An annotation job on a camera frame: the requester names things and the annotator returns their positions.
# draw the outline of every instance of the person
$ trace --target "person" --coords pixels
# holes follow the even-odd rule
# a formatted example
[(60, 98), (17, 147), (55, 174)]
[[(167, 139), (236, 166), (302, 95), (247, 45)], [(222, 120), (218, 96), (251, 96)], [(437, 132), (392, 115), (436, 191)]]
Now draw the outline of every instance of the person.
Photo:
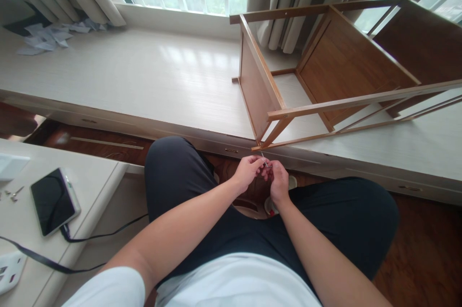
[[(257, 175), (271, 180), (279, 210), (265, 220), (232, 206)], [(288, 191), (282, 164), (257, 155), (218, 184), (180, 137), (152, 144), (145, 182), (150, 224), (66, 307), (141, 307), (154, 289), (159, 307), (390, 305), (371, 280), (398, 210), (378, 184), (344, 178)]]

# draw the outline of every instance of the dark pants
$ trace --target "dark pants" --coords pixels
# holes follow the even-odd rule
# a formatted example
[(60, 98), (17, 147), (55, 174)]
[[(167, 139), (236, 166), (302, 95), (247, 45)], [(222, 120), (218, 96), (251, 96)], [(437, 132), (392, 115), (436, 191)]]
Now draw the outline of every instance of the dark pants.
[[(152, 144), (145, 180), (149, 221), (217, 186), (211, 164), (188, 141), (175, 136)], [(380, 185), (356, 177), (295, 188), (289, 194), (303, 215), (372, 280), (398, 227), (398, 209), (390, 194)], [(162, 282), (237, 252), (273, 258), (313, 289), (281, 217), (251, 219), (233, 206)]]

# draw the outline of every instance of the white t-shirt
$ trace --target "white t-shirt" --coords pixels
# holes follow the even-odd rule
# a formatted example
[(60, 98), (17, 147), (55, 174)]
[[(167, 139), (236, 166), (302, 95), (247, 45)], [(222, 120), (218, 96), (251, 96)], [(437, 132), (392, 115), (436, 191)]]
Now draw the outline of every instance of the white t-shirt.
[[(321, 306), (307, 284), (280, 262), (233, 253), (169, 279), (157, 290), (156, 307)], [(144, 282), (128, 267), (106, 270), (82, 286), (65, 307), (142, 307)]]

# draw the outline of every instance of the knee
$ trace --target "knee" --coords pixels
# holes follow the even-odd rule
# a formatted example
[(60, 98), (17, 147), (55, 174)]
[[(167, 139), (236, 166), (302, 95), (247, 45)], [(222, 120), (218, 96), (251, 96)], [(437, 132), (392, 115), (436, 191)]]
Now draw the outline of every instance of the knee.
[(358, 200), (357, 212), (363, 214), (364, 221), (389, 229), (394, 235), (398, 229), (399, 211), (391, 194), (381, 185), (363, 178), (348, 178), (355, 185)]
[(180, 136), (166, 136), (154, 141), (149, 148), (146, 156), (146, 163), (163, 159), (166, 156), (178, 157), (181, 152), (184, 152), (192, 145)]

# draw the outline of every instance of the screw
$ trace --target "screw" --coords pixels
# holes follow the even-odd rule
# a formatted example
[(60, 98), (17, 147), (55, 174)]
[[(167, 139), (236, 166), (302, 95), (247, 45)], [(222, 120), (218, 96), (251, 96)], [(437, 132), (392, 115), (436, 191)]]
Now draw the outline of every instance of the screw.
[(12, 197), (15, 197), (17, 194), (19, 194), (19, 192), (24, 188), (24, 186), (22, 186), (21, 188), (18, 189), (18, 191), (16, 193), (13, 194)]

